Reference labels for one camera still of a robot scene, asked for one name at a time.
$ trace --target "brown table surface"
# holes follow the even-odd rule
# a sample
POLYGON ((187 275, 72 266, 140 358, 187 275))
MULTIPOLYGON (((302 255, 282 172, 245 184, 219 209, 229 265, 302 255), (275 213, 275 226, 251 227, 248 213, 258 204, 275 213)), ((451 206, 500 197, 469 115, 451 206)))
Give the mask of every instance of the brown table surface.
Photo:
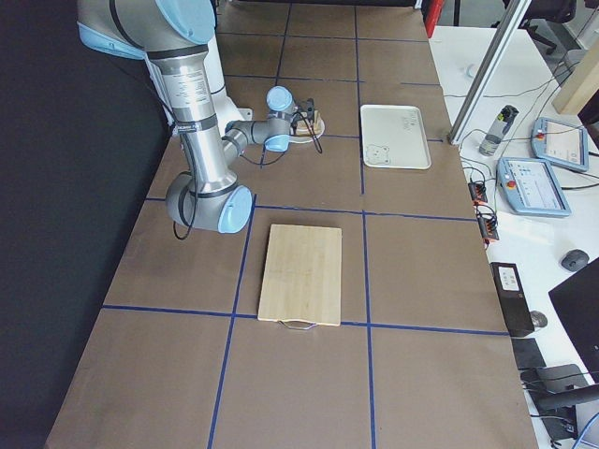
POLYGON ((179 242, 171 141, 47 447, 536 447, 420 12, 233 2, 218 18, 229 96, 257 120, 275 84, 313 97, 324 151, 236 161, 249 224, 179 242), (421 109, 429 170, 361 164, 371 103, 421 109), (340 327, 256 320, 272 224, 342 229, 340 327))

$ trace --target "blue joint cap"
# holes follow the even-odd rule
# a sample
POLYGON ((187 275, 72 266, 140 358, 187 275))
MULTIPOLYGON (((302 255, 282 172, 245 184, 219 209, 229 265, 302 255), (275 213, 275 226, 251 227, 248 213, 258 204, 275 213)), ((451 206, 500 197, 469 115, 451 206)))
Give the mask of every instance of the blue joint cap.
POLYGON ((293 95, 283 86, 274 86, 266 94, 266 104, 272 110, 282 111, 293 105, 293 95))
POLYGON ((102 51, 112 56, 127 59, 143 60, 145 58, 146 53, 144 50, 136 49, 132 45, 125 44, 114 37, 103 35, 81 22, 77 22, 77 25, 79 26, 81 42, 92 50, 102 51))
POLYGON ((195 44, 207 44, 214 36, 214 10, 210 0, 155 0, 168 24, 195 44))
POLYGON ((240 185, 226 199, 218 219, 218 232, 235 234, 240 232, 252 213, 252 193, 244 185, 240 185))
POLYGON ((271 136, 264 141, 264 148, 270 152, 286 152, 289 148, 289 135, 279 134, 271 136))

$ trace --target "red object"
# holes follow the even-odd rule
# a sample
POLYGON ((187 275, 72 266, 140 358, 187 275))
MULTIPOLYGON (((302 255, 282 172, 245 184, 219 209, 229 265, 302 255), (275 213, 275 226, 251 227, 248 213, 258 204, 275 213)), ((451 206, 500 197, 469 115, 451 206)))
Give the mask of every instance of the red object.
POLYGON ((427 29, 427 36, 432 37, 434 27, 439 21, 441 10, 443 9, 444 0, 432 0, 427 13, 427 20, 424 22, 424 27, 427 29))

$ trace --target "white tray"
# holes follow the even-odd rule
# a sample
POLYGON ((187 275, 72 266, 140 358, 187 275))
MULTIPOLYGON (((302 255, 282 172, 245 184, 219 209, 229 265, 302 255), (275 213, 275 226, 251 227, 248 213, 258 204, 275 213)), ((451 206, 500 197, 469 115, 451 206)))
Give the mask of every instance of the white tray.
POLYGON ((420 109, 413 106, 364 105, 360 108, 364 164, 368 167, 431 166, 420 109))

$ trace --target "black chair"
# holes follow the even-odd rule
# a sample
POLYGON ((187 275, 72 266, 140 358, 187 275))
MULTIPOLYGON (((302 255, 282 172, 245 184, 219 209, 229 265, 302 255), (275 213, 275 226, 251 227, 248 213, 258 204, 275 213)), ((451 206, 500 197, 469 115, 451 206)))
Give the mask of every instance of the black chair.
MULTIPOLYGON (((510 0, 503 0, 504 6, 509 5, 510 0)), ((550 41, 536 32, 538 25, 532 25, 534 19, 545 19, 548 22, 567 23, 574 19, 577 12, 577 0, 533 0, 528 6, 524 19, 520 24, 520 29, 526 30, 531 39, 548 45, 546 54, 552 54, 557 48, 557 44, 550 41)))

